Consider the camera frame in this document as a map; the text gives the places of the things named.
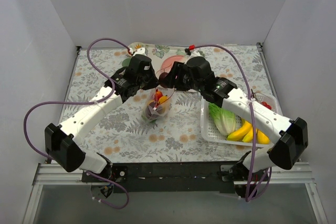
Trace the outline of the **clear orange-zip bag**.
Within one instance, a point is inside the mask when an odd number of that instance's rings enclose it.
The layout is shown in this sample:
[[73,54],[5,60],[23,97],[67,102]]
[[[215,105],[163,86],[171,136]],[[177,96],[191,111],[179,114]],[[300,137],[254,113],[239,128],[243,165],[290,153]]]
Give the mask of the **clear orange-zip bag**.
[[[155,95],[155,91],[156,90],[160,90],[162,93],[163,93],[163,96],[168,96],[168,99],[162,103],[162,104],[158,104],[158,101],[155,100],[154,98],[154,95]],[[156,122],[157,120],[160,120],[162,119],[164,116],[167,115],[167,113],[170,111],[170,106],[171,106],[171,100],[172,100],[172,96],[175,92],[175,89],[174,88],[163,88],[162,86],[158,85],[156,88],[153,88],[153,89],[150,89],[150,94],[148,96],[148,98],[146,99],[146,102],[145,102],[145,106],[143,107],[143,110],[142,110],[142,119],[145,121],[146,124],[149,124],[149,123],[154,123]],[[144,109],[145,107],[150,104],[150,103],[156,103],[156,107],[158,109],[158,112],[160,114],[160,117],[156,120],[153,120],[153,121],[149,121],[145,118],[144,116]]]

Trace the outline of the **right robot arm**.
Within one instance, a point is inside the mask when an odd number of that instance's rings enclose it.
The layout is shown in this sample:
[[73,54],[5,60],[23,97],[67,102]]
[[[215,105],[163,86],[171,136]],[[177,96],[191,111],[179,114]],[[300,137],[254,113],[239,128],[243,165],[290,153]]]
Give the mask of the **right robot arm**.
[[160,74],[159,83],[179,91],[198,91],[203,99],[254,124],[270,139],[272,147],[258,149],[241,158],[237,173],[242,180],[251,180],[258,171],[268,167],[292,169],[308,146],[305,120],[292,120],[251,100],[235,83],[215,76],[203,57],[193,57],[186,63],[175,62],[169,73]]

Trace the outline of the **red apple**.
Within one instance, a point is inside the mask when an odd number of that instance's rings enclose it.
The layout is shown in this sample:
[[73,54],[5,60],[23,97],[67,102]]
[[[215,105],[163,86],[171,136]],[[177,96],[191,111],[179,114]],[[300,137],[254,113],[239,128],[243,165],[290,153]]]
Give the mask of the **red apple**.
[[156,90],[154,95],[155,100],[158,101],[161,97],[163,97],[163,93],[160,90]]

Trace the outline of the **brown passion fruit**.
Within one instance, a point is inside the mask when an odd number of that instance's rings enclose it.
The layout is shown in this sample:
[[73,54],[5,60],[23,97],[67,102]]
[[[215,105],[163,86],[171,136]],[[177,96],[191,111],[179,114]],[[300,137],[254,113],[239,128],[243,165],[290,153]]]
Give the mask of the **brown passion fruit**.
[[144,116],[149,121],[156,120],[160,117],[160,114],[156,107],[156,103],[152,102],[145,107]]

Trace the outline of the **red wrinkled fruit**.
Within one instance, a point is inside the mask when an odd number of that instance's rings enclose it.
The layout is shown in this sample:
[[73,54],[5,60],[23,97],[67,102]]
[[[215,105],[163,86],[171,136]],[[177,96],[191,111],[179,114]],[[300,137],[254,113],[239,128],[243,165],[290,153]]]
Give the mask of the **red wrinkled fruit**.
[[163,88],[169,88],[170,81],[169,81],[169,73],[168,72],[163,72],[163,73],[160,74],[159,83],[160,83],[160,86],[162,86]]

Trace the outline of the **lychee bunch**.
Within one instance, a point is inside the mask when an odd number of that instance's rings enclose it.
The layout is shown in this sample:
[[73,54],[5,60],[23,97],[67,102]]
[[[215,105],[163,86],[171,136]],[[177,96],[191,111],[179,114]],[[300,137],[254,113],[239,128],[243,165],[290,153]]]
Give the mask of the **lychee bunch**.
[[268,108],[269,110],[272,110],[270,104],[257,98],[257,94],[256,92],[253,91],[253,89],[251,89],[251,97],[254,98],[258,103],[262,104],[264,107]]

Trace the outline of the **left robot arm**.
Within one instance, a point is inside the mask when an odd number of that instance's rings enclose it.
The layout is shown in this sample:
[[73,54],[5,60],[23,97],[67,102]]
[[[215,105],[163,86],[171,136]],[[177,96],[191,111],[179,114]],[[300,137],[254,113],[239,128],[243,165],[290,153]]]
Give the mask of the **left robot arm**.
[[45,128],[47,154],[67,172],[80,168],[92,171],[100,182],[108,181],[112,175],[109,161],[98,153],[83,151],[79,147],[81,141],[138,90],[152,89],[158,84],[152,60],[137,50],[129,65],[119,69],[111,80],[105,82],[89,106],[81,108],[58,126],[51,123]]

